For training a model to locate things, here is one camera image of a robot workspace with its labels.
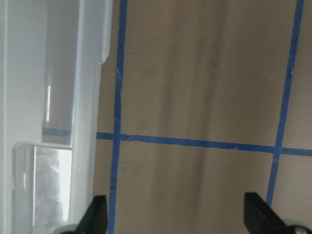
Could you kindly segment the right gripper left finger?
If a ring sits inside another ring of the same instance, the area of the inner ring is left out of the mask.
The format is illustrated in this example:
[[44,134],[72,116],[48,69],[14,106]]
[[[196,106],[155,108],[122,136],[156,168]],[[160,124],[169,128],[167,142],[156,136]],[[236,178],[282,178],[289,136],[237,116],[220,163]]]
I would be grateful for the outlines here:
[[75,229],[77,234],[105,234],[108,229],[107,199],[97,195]]

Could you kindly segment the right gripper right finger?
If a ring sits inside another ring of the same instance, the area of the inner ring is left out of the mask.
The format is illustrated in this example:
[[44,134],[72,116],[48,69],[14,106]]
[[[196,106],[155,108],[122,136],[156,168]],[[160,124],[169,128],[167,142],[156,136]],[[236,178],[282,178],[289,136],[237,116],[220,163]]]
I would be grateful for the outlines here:
[[250,234],[285,234],[288,226],[255,192],[244,194],[243,221]]

